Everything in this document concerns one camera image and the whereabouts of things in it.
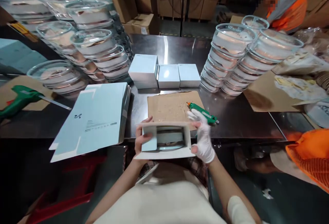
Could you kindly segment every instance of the white glove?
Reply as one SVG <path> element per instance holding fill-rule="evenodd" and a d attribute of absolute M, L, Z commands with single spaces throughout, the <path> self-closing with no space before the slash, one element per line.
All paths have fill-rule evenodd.
<path fill-rule="evenodd" d="M 200 126 L 197 127 L 198 142 L 196 145 L 192 145 L 192 147 L 197 147 L 197 151 L 195 154 L 204 163 L 211 163 L 215 158 L 216 153 L 211 144 L 210 126 L 208 125 L 206 117 L 204 117 L 203 114 L 197 111 L 196 109 L 188 111 L 187 115 L 190 120 L 197 121 L 200 123 Z"/>

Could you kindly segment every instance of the orange safety vest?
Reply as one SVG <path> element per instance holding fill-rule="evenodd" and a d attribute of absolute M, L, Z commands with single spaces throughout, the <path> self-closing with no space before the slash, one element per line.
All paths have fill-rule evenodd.
<path fill-rule="evenodd" d="M 329 193 L 329 129 L 306 132 L 285 150 L 302 172 Z"/>
<path fill-rule="evenodd" d="M 276 4 L 268 9 L 267 18 L 275 10 L 275 8 Z M 306 8 L 307 0 L 297 0 L 291 7 L 288 8 L 281 18 L 274 20 L 271 26 L 277 31 L 290 31 L 299 27 L 304 21 Z"/>

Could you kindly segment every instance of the metal table surface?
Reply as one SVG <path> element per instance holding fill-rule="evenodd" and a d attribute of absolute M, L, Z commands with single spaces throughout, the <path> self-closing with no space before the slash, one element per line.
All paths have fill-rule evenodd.
<path fill-rule="evenodd" d="M 134 53 L 155 54 L 159 64 L 192 63 L 196 64 L 201 73 L 207 55 L 210 51 L 210 40 L 180 38 L 153 35 L 132 35 Z M 147 117 L 147 97 L 174 93 L 178 91 L 197 90 L 206 110 L 217 116 L 219 125 L 211 128 L 211 137 L 214 139 L 274 139 L 284 141 L 285 137 L 277 128 L 272 117 L 267 112 L 254 112 L 244 95 L 236 98 L 222 92 L 209 93 L 203 88 L 160 90 L 137 90 L 132 87 L 132 95 L 125 129 L 125 138 L 134 138 L 137 124 Z M 73 107 L 74 100 L 63 97 L 59 102 Z M 56 105 L 49 104 L 43 111 L 22 111 L 11 122 L 0 127 L 1 138 L 55 138 L 64 123 L 68 111 Z M 282 115 L 273 115 L 278 125 L 284 125 L 286 135 L 297 131 L 304 132 L 312 129 L 308 121 L 299 113 L 291 113 L 290 120 L 297 119 L 299 125 L 287 124 L 289 120 L 282 119 Z"/>

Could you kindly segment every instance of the hand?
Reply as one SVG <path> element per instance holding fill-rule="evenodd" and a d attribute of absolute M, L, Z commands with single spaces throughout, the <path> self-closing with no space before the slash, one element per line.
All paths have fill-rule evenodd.
<path fill-rule="evenodd" d="M 153 119 L 153 117 L 151 116 L 151 117 L 143 120 L 142 123 L 153 122 L 152 119 Z M 136 128 L 136 140 L 135 140 L 136 155 L 138 155 L 142 151 L 142 144 L 148 142 L 152 138 L 152 133 L 147 133 L 147 134 L 142 135 L 142 130 L 143 130 L 143 128 L 140 125 Z M 135 161 L 144 165 L 149 160 L 135 160 Z"/>
<path fill-rule="evenodd" d="M 188 117 L 193 120 L 192 125 L 198 128 L 197 144 L 192 145 L 191 152 L 196 154 L 204 163 L 211 163 L 215 158 L 215 150 L 210 139 L 210 126 L 206 117 L 196 109 L 187 112 Z"/>

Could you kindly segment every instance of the small white box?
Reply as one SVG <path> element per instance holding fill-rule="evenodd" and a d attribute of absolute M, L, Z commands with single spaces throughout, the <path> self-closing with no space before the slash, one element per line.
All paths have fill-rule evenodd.
<path fill-rule="evenodd" d="M 174 159 L 194 157 L 195 154 L 191 152 L 191 135 L 188 122 L 151 122 L 141 123 L 143 127 L 143 134 L 152 133 L 153 138 L 142 145 L 142 152 L 135 156 L 134 159 L 147 159 L 147 160 L 159 160 L 159 159 Z M 158 151 L 157 148 L 157 127 L 158 126 L 180 126 L 183 128 L 183 138 L 185 146 L 171 151 Z"/>
<path fill-rule="evenodd" d="M 198 87 L 200 75 L 196 64 L 178 64 L 180 87 Z"/>
<path fill-rule="evenodd" d="M 159 65 L 158 84 L 160 89 L 179 88 L 178 65 Z"/>
<path fill-rule="evenodd" d="M 157 55 L 135 54 L 128 73 L 137 89 L 158 88 L 158 66 Z"/>

